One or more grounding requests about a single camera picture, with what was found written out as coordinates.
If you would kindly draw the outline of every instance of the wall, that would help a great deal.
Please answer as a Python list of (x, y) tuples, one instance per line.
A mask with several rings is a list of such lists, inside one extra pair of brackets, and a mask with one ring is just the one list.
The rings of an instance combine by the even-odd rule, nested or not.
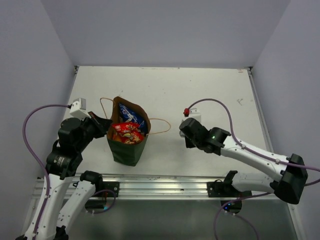
[[(274, 149), (297, 153), (320, 168), (320, 2), (291, 0), (253, 68)], [(309, 181), (319, 178), (309, 171)], [(305, 188), (298, 206), (307, 239), (319, 239), (320, 185)]]
[(81, 66), (253, 66), (290, 0), (42, 0)]
[[(39, 0), (0, 2), (0, 238), (21, 234), (37, 176), (43, 176), (22, 138), (26, 115), (38, 106), (66, 104), (74, 67)], [(27, 126), (43, 161), (64, 109), (36, 114)]]

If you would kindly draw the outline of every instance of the bag handle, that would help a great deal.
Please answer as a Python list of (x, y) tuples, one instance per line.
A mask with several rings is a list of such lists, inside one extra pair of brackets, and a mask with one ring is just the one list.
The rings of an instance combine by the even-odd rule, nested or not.
[(115, 104), (116, 104), (116, 103), (115, 103), (115, 101), (113, 101), (111, 98), (100, 97), (100, 104), (101, 104), (102, 110), (103, 110), (103, 112), (104, 112), (105, 118), (108, 119), (107, 113), (106, 113), (106, 110), (105, 110), (105, 107), (104, 107), (104, 105), (102, 104), (102, 99), (106, 99), (106, 100), (112, 101), (112, 102), (113, 102), (113, 108), (115, 108)]
[(164, 119), (162, 119), (162, 118), (149, 118), (149, 120), (160, 120), (160, 121), (164, 121), (164, 122), (166, 122), (166, 123), (169, 125), (169, 129), (167, 129), (167, 130), (165, 130), (165, 131), (158, 131), (158, 132), (147, 133), (146, 135), (163, 134), (163, 133), (168, 132), (168, 131), (171, 129), (171, 124), (170, 124), (167, 120), (164, 120)]

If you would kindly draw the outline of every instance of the purple cable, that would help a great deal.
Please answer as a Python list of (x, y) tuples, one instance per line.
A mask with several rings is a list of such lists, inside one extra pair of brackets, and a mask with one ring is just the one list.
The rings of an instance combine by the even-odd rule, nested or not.
[[(230, 122), (230, 131), (231, 131), (231, 136), (232, 138), (234, 139), (234, 141), (239, 144), (239, 146), (242, 146), (242, 143), (236, 138), (236, 135), (235, 135), (235, 132), (234, 132), (234, 126), (233, 126), (233, 122), (232, 122), (232, 118), (231, 118), (231, 114), (230, 114), (230, 111), (229, 109), (227, 108), (227, 106), (219, 101), (219, 100), (216, 100), (216, 99), (213, 99), (213, 98), (204, 98), (204, 99), (200, 99), (196, 102), (194, 102), (193, 104), (191, 104), (190, 107), (188, 107), (189, 109), (192, 108), (194, 105), (196, 105), (197, 103), (200, 103), (200, 102), (204, 102), (204, 101), (214, 101), (220, 105), (222, 105), (224, 107), (224, 109), (226, 110), (226, 113), (228, 114), (228, 117), (229, 117), (229, 122)], [(265, 156), (259, 152), (256, 152), (254, 150), (252, 150), (251, 148), (245, 146), (244, 147), (245, 150), (247, 150), (248, 152), (252, 153), (252, 154), (255, 154), (261, 158), (264, 158), (264, 159), (267, 159), (269, 161), (272, 161), (272, 162), (277, 162), (277, 160), (275, 158), (272, 158), (272, 157), (269, 157), (269, 156)], [(313, 166), (304, 166), (304, 165), (298, 165), (298, 164), (294, 164), (294, 163), (289, 163), (289, 162), (285, 162), (285, 161), (279, 161), (280, 164), (284, 164), (284, 165), (287, 165), (287, 166), (291, 166), (291, 167), (296, 167), (296, 168), (301, 168), (301, 169), (309, 169), (309, 170), (313, 170), (313, 171), (317, 171), (317, 172), (320, 172), (320, 169), (319, 168), (316, 168), (316, 167), (313, 167)], [(315, 180), (315, 181), (312, 181), (312, 182), (309, 182), (309, 183), (306, 183), (304, 186), (311, 186), (311, 185), (314, 185), (314, 184), (317, 184), (320, 182), (320, 178), (318, 180)]]
[(104, 192), (112, 193), (112, 195), (113, 195), (113, 201), (112, 201), (111, 205), (110, 205), (107, 209), (102, 210), (102, 211), (95, 211), (95, 212), (93, 212), (93, 214), (103, 214), (103, 213), (105, 213), (106, 211), (109, 211), (109, 210), (115, 205), (115, 203), (116, 203), (116, 197), (117, 197), (117, 196), (116, 196), (116, 194), (115, 194), (114, 191), (111, 191), (111, 190), (108, 190), (108, 189), (104, 189), (104, 190), (101, 190), (101, 191), (97, 191), (95, 194), (92, 195), (92, 197), (93, 197), (93, 196), (96, 196), (96, 195), (98, 195), (98, 194), (104, 193)]
[[(35, 110), (33, 110), (32, 112), (30, 112), (28, 114), (28, 116), (26, 116), (24, 122), (23, 122), (23, 126), (22, 126), (22, 136), (23, 136), (23, 141), (24, 141), (24, 144), (26, 146), (26, 148), (29, 150), (29, 152), (32, 154), (32, 156), (35, 158), (35, 160), (38, 162), (38, 164), (40, 165), (40, 167), (42, 168), (43, 172), (44, 172), (44, 177), (45, 177), (45, 180), (46, 180), (46, 190), (45, 190), (45, 195), (48, 196), (49, 195), (49, 191), (50, 191), (50, 180), (49, 180), (49, 174), (47, 173), (47, 170), (46, 170), (46, 167), (45, 165), (42, 163), (42, 161), (40, 160), (40, 158), (36, 155), (36, 153), (32, 150), (29, 142), (28, 142), (28, 139), (27, 139), (27, 135), (26, 135), (26, 128), (27, 128), (27, 122), (29, 120), (29, 118), (37, 111), (41, 110), (41, 109), (45, 109), (45, 108), (50, 108), (50, 107), (63, 107), (63, 108), (69, 108), (68, 105), (62, 105), (62, 104), (50, 104), (50, 105), (44, 105), (44, 106), (41, 106), (41, 107), (38, 107), (36, 108)], [(44, 199), (43, 203), (42, 203), (42, 206), (40, 208), (40, 211), (39, 211), (39, 215), (35, 221), (35, 225), (34, 225), (34, 230), (33, 230), (33, 233), (34, 234), (37, 234), (37, 230), (38, 230), (38, 226), (39, 226), (39, 222), (40, 222), (40, 219), (41, 219), (41, 216), (45, 210), (45, 207), (46, 207), (46, 204), (47, 204), (47, 198)]]
[[(245, 200), (245, 199), (253, 199), (253, 198), (257, 198), (257, 197), (263, 197), (263, 196), (266, 196), (266, 195), (269, 195), (269, 194), (271, 194), (271, 193), (266, 192), (266, 193), (257, 194), (257, 195), (253, 195), (253, 196), (240, 197), (240, 198), (237, 198), (237, 199), (234, 199), (234, 200), (230, 200), (230, 201), (226, 202), (225, 204), (223, 204), (220, 207), (219, 211), (215, 214), (214, 221), (213, 221), (213, 231), (214, 231), (215, 239), (219, 240), (218, 234), (217, 234), (217, 220), (218, 220), (219, 213), (221, 212), (221, 210), (223, 210), (225, 208), (225, 206), (227, 206), (228, 204), (231, 204), (231, 203), (235, 203), (235, 202), (238, 202), (238, 201)], [(246, 223), (248, 223), (253, 228), (254, 233), (256, 235), (256, 239), (260, 240), (260, 236), (259, 236), (259, 233), (258, 233), (257, 229), (255, 228), (255, 226), (249, 220), (247, 220), (246, 218), (244, 218), (243, 216), (240, 216), (240, 215), (234, 215), (234, 216), (237, 217), (237, 218), (240, 218), (243, 221), (245, 221)]]

